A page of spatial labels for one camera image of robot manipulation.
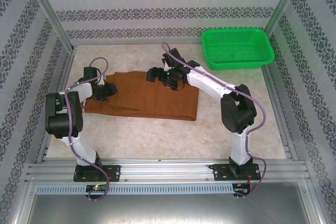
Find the green plastic basket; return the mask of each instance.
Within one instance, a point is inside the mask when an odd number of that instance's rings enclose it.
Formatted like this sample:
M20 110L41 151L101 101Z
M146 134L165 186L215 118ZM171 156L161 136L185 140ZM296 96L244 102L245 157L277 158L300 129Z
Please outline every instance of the green plastic basket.
M202 44L212 70L260 68L274 60L267 35L257 28L206 30Z

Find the purple cable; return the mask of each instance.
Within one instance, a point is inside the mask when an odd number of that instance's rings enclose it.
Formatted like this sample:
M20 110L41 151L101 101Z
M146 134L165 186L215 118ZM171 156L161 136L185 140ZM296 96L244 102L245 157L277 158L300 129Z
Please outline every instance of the purple cable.
M243 93L243 92L240 92L240 91L238 91L238 90L235 90L235 89L233 89L233 88L231 88L231 87L229 87L229 86L223 84L222 82L218 81L212 74L202 72L202 71L200 71L200 70L198 70L198 69L193 68L192 66L188 65L187 63L185 63L185 62L183 62L183 61L177 59L175 56L173 56L173 55L169 52L169 50L170 50L170 46L169 46L166 42L162 42L162 43L161 43L161 46L162 46L163 50L164 50L170 57L172 57L174 60L176 60L178 63L180 63L180 64L182 64L182 65L184 65L184 66L190 68L191 70L193 70L193 71L195 71L195 72L197 72L197 73L199 73L199 74L201 74L201 75L203 75L203 76L208 77L209 79L213 80L214 82L216 82L217 84L221 85L222 87L224 87L224 88L230 90L231 92L235 92L235 93L237 93L237 94L240 94L240 95L242 95L242 96L244 96L244 97L250 99L251 101L253 101L254 103L256 103L256 104L258 105L258 107L261 109L261 112L263 113L263 118L262 118L263 121L262 121L258 126L254 127L253 129L251 129L251 130L249 130L249 131L246 132L245 150L246 150L246 153L247 153L247 155L248 155L249 157L254 158L254 159L256 159L256 160L261 160L261 161L264 163L264 171L263 171L263 174L262 174L261 177L260 177L259 182L257 183L256 187L254 188L254 190L251 191L248 195L245 196L245 198L248 198L248 197L249 197L249 196L250 196L250 195L251 195L251 194L252 194L252 193L253 193L253 192L260 186L260 184L261 184L261 182L262 182L262 180L264 179L264 176L265 176L265 174L266 174L266 167L267 167L267 165L266 165L266 161L265 161L263 158L261 158L261 157L255 157L255 156L253 156L253 155L250 153L249 149L248 149L248 140L249 140L248 137L249 137L250 133L253 132L253 131L256 131L256 130L260 129L261 127L263 127L263 125L264 125L265 122L266 122L266 111L265 111L264 107L263 107L263 106L262 106L262 105L261 105L255 98L253 98L253 97L251 97L250 95L247 95L247 94L245 94L245 93Z
M107 61L106 58L104 57L98 57L96 59L94 59L91 63L90 63L90 67L92 65L92 63L94 63L96 60L99 60L99 59L103 59L105 62L106 62L106 68L105 70L100 73L97 77L94 77L92 79L89 79L89 80L86 80L86 81L82 81L82 82L76 82L75 84L71 85L69 88L67 88L64 92L64 98L66 100L66 103L67 103L67 109L68 109L68 115L69 115L69 134L68 134L68 138L69 138L69 145L70 145L70 148L72 150L72 152L74 153L74 155L84 161L85 163L93 166L94 168L96 168L97 170L99 170L100 172L102 172L104 175L105 175L105 178L106 178L106 190L105 190L105 193L103 195L101 195L99 198L97 199L92 199L90 198L90 194L91 194L91 191L89 192L89 195L88 195L88 198L89 198L89 201L98 201L100 199L102 199L103 197L106 196L106 194L108 193L109 191L109 188L110 188L110 178L109 176L107 175L107 173L102 169L100 168L99 166L95 165L94 163L91 163L87 160L85 160L83 157L81 157L74 149L73 145L72 145L72 139L71 139L71 135L72 135L72 114L71 114L71 107L70 107L70 102L69 102L69 98L68 98L68 93L70 92L71 89L73 89L74 87L77 87L78 85L81 85L81 84L84 84L84 83L88 83L88 82L91 82L91 81L94 81L94 80L97 80L99 77L102 77L108 70L109 68L109 63Z

